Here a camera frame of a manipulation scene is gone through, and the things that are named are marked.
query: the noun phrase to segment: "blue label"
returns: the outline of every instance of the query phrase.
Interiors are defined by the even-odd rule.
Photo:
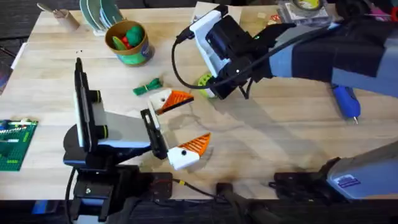
[[[149,58],[150,57],[151,50],[150,50],[150,47],[149,47],[149,41],[145,42],[144,45],[142,45],[141,54],[145,58]]]
[[[339,178],[335,178],[334,181],[341,188],[351,187],[351,186],[361,183],[357,178],[355,178],[351,174],[347,174],[347,175],[343,175]]]

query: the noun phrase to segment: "green toy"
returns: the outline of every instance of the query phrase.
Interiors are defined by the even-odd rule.
[[[155,78],[154,80],[152,80],[150,83],[140,86],[138,88],[133,89],[133,93],[135,93],[137,96],[142,95],[146,92],[148,92],[149,90],[156,90],[158,88],[161,88],[162,82],[160,81],[159,78]]]
[[[141,26],[133,26],[126,33],[127,40],[132,47],[141,43],[144,38],[144,29]]]
[[[116,50],[127,50],[126,46],[124,45],[124,43],[116,36],[112,37],[112,41],[114,44],[114,48]]]

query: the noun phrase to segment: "red toy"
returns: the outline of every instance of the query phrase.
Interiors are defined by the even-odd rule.
[[[393,21],[398,22],[398,7],[392,8],[391,18]]]
[[[124,36],[124,37],[122,38],[122,42],[125,43],[125,44],[128,44],[128,43],[129,43],[129,41],[127,40],[127,37],[126,37],[126,36]]]

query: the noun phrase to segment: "plate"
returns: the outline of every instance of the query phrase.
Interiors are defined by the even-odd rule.
[[[97,26],[97,24],[94,22],[94,20],[91,18],[90,13],[88,12],[87,8],[87,0],[80,0],[80,10],[81,13],[83,14],[83,17],[87,21],[87,23],[94,29],[94,30],[100,30],[100,28]]]
[[[109,29],[111,27],[111,24],[109,24],[109,22],[105,18],[104,11],[102,10],[102,8],[99,10],[99,19],[106,28]]]
[[[102,24],[100,20],[100,9],[101,2],[100,0],[87,0],[87,8],[90,13],[91,18],[95,22],[95,24],[101,29],[105,30],[105,26]]]
[[[110,24],[115,24],[123,20],[123,16],[114,0],[101,0],[101,8]]]

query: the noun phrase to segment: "orange plastic part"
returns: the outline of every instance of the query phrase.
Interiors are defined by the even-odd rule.
[[[185,93],[184,91],[172,90],[172,93],[167,98],[166,103],[164,103],[163,107],[157,110],[156,113],[162,114],[185,103],[191,102],[192,100],[193,96],[191,94]]]
[[[199,154],[199,156],[201,156],[205,153],[207,145],[209,145],[210,134],[211,133],[204,134],[199,138],[195,138],[194,140],[191,140],[189,142],[180,145],[179,147],[195,152]]]

